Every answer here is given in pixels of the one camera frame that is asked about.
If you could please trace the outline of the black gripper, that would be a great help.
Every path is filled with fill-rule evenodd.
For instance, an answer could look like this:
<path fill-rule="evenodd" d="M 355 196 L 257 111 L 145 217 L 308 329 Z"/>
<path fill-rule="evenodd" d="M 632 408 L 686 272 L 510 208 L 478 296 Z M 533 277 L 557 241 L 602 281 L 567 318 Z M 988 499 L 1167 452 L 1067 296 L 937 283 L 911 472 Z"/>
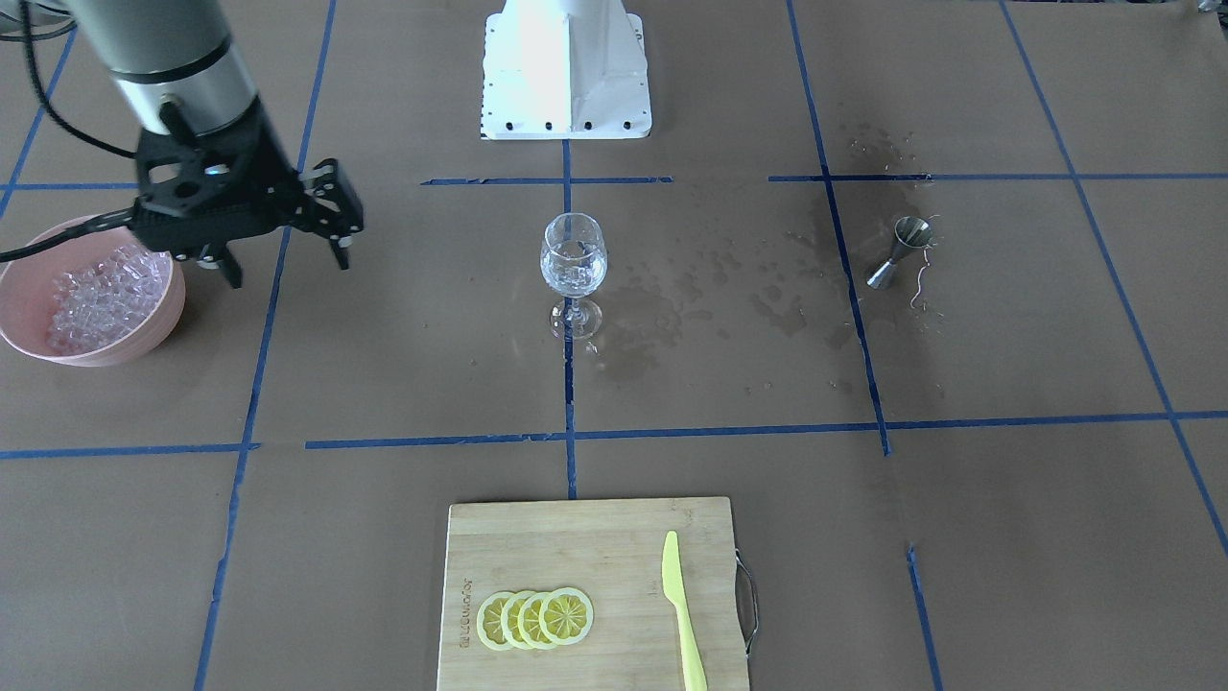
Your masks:
<path fill-rule="evenodd" d="M 350 270 L 349 249 L 354 234 L 365 228 L 365 214 L 338 160 L 325 158 L 311 171 L 297 171 L 273 135 L 260 101 L 211 133 L 194 131 L 176 97 L 166 96 L 156 117 L 165 133 L 140 135 L 134 204 L 173 216 L 238 203 L 276 207 L 289 218 L 282 226 L 321 237 L 330 245 L 339 270 Z M 243 285 L 241 264 L 227 245 L 173 257 L 178 261 L 212 261 L 228 287 Z"/>

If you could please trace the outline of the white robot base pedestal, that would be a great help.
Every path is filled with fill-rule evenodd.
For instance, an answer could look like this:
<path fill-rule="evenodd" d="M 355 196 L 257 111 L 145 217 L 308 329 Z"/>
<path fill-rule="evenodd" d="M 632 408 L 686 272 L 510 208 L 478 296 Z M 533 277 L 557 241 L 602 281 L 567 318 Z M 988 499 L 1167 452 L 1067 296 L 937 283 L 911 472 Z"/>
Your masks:
<path fill-rule="evenodd" d="M 483 139 L 650 137 L 643 23 L 623 1 L 508 1 L 484 39 Z"/>

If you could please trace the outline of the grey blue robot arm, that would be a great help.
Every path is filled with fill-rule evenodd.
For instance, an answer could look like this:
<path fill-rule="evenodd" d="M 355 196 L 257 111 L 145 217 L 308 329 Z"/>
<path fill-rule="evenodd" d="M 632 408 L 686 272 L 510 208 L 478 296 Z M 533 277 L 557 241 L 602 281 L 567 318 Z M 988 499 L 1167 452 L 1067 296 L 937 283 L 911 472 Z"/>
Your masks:
<path fill-rule="evenodd" d="M 341 270 L 363 203 L 334 158 L 303 172 L 271 126 L 215 1 L 68 1 L 141 124 L 138 193 L 123 225 L 144 248 L 243 271 L 228 245 L 282 226 L 330 245 Z"/>

